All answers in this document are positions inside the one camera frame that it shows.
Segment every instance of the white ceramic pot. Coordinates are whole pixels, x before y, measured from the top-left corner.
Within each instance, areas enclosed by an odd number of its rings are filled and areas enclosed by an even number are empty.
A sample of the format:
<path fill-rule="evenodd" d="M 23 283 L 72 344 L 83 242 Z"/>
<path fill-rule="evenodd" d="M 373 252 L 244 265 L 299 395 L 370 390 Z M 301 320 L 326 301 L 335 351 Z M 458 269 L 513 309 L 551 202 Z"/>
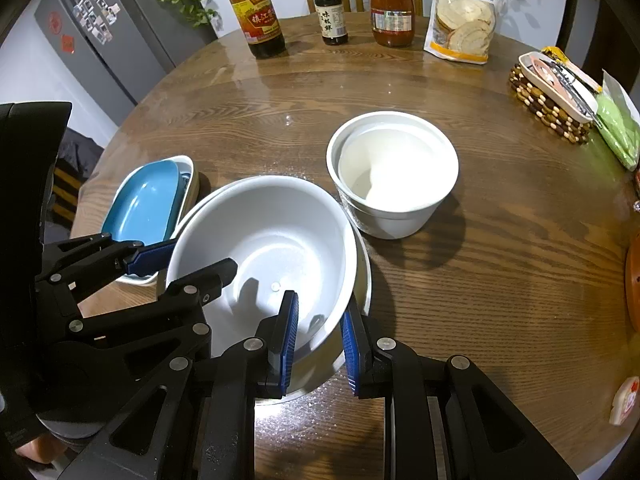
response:
<path fill-rule="evenodd" d="M 300 300 L 297 362 L 337 326 L 353 291 L 351 224 L 327 192 L 299 178 L 259 176 L 220 190 L 183 227 L 166 281 L 226 257 L 238 263 L 238 274 L 204 307 L 213 356 L 254 335 L 293 289 Z"/>
<path fill-rule="evenodd" d="M 386 239 L 420 229 L 458 178 L 449 139 L 402 112 L 372 112 L 345 123 L 329 142 L 326 164 L 353 222 Z"/>

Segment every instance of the cake bread package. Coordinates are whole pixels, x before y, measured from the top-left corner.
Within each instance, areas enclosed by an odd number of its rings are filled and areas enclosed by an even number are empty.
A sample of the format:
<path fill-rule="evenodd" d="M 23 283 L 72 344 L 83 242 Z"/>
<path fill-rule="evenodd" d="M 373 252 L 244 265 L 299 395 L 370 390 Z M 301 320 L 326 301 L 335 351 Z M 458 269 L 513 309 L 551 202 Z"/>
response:
<path fill-rule="evenodd" d="M 433 0 L 424 49 L 453 61 L 484 64 L 506 0 Z"/>

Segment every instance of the vinegar bottle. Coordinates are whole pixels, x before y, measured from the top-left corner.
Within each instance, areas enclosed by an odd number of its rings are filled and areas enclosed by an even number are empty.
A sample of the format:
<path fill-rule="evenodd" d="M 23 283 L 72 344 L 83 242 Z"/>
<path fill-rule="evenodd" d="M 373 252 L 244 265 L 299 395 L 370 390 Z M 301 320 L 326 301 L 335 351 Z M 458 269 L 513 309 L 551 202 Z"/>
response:
<path fill-rule="evenodd" d="M 371 0 L 373 37 L 383 46 L 409 46 L 414 40 L 413 0 Z"/>
<path fill-rule="evenodd" d="M 271 0 L 230 0 L 244 38 L 258 59 L 275 56 L 285 49 L 280 23 Z"/>

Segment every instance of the wooden table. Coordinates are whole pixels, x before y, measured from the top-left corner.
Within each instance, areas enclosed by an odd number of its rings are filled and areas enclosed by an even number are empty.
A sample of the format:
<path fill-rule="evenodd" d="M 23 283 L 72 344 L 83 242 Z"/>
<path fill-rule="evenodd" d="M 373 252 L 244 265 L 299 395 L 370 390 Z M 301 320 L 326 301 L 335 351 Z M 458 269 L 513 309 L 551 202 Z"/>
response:
<path fill-rule="evenodd" d="M 348 119 L 402 110 L 434 123 L 460 158 L 453 192 L 403 240 L 367 237 L 370 314 L 418 354 L 469 356 L 582 471 L 629 433 L 608 424 L 624 379 L 640 372 L 623 269 L 634 200 L 630 174 L 599 135 L 550 134 L 507 85 L 527 46 L 496 36 L 485 66 L 378 46 L 368 14 L 349 43 L 325 46 L 318 19 L 283 20 L 288 56 L 256 61 L 238 32 L 179 66 L 140 103 L 81 191 L 74 235 L 100 231 L 133 168 L 184 153 L 217 188 L 254 174 L 305 178 L 337 196 L 325 167 Z M 86 316 L 152 301 L 112 284 Z M 259 478 L 381 478 L 380 400 L 356 400 L 339 372 L 256 420 Z"/>

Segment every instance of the sauce bottle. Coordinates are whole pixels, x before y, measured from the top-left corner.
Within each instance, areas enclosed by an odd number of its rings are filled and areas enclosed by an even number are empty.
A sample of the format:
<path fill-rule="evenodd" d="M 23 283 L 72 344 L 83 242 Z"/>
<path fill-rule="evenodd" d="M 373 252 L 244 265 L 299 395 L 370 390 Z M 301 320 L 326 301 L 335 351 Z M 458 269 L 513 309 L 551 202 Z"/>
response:
<path fill-rule="evenodd" d="M 286 48 L 271 0 L 230 0 L 249 49 L 257 59 L 281 53 Z"/>
<path fill-rule="evenodd" d="M 349 35 L 344 26 L 344 8 L 342 0 L 314 0 L 320 19 L 322 40 L 327 45 L 347 43 Z"/>
<path fill-rule="evenodd" d="M 373 37 L 383 46 L 409 46 L 414 40 L 413 0 L 371 0 Z"/>

